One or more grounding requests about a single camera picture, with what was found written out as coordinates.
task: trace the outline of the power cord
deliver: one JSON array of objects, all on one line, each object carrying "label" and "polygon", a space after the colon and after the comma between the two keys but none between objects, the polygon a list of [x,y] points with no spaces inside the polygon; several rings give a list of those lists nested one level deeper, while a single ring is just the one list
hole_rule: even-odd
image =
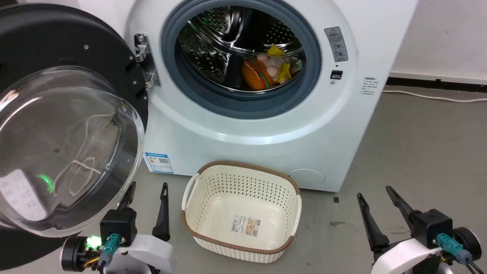
[{"label": "power cord", "polygon": [[443,101],[450,101],[450,102],[457,102],[457,103],[473,103],[473,102],[480,102],[480,101],[487,101],[487,98],[478,98],[478,99],[471,99],[471,100],[457,100],[451,98],[444,98],[444,97],[434,97],[434,96],[426,96],[421,94],[416,94],[408,91],[402,90],[384,90],[383,93],[402,93],[407,95],[412,95],[416,97],[426,98],[426,99],[434,99],[434,100],[443,100]]},{"label": "power cord", "polygon": [[466,259],[467,261],[467,268],[470,270],[470,272],[472,273],[475,273],[473,270],[471,270],[470,267],[473,267],[479,274],[484,274],[484,272],[482,270],[480,270],[480,268],[470,259],[470,258],[467,258]]},{"label": "power cord", "polygon": [[100,271],[100,274],[104,274],[105,273],[104,270],[103,270],[105,268],[105,263],[106,263],[106,261],[102,261],[101,264],[100,264],[100,266],[98,267],[98,271]]}]

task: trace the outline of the screw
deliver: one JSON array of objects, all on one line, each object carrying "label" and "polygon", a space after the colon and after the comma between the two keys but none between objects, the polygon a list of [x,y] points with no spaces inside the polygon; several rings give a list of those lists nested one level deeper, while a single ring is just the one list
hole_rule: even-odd
[{"label": "screw", "polygon": [[142,34],[137,35],[137,40],[141,43],[145,42],[146,37]]}]

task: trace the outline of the green led light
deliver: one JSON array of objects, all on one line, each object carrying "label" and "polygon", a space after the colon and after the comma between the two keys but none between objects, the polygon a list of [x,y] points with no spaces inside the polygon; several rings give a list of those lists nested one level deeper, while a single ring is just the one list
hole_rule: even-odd
[{"label": "green led light", "polygon": [[97,249],[101,245],[101,237],[90,236],[86,239],[86,246],[89,248]]},{"label": "green led light", "polygon": [[46,182],[47,191],[49,191],[49,193],[52,193],[54,191],[54,184],[53,184],[53,180],[51,179],[51,177],[44,175],[44,174],[39,174],[36,177],[41,178],[44,180],[44,182]]}]

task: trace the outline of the black baseboard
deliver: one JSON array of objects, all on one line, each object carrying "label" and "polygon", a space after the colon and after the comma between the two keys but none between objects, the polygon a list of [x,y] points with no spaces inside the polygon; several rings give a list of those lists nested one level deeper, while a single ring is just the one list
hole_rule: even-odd
[{"label": "black baseboard", "polygon": [[16,0],[0,0],[0,7],[18,4]]},{"label": "black baseboard", "polygon": [[386,85],[487,93],[487,85],[443,82],[440,79],[431,81],[431,80],[417,80],[417,79],[389,77],[387,79]]}]

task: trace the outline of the gray rubber seal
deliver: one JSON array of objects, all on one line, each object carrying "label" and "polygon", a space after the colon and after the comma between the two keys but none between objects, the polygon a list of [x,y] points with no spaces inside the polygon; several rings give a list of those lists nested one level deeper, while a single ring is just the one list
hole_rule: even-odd
[{"label": "gray rubber seal", "polygon": [[[242,6],[272,15],[298,37],[306,54],[306,66],[291,82],[264,94],[237,94],[218,87],[191,67],[177,38],[188,20],[220,6]],[[321,72],[318,39],[305,18],[281,0],[187,0],[169,16],[161,35],[164,63],[174,83],[188,98],[217,114],[239,119],[262,119],[291,110],[314,89]]]}]

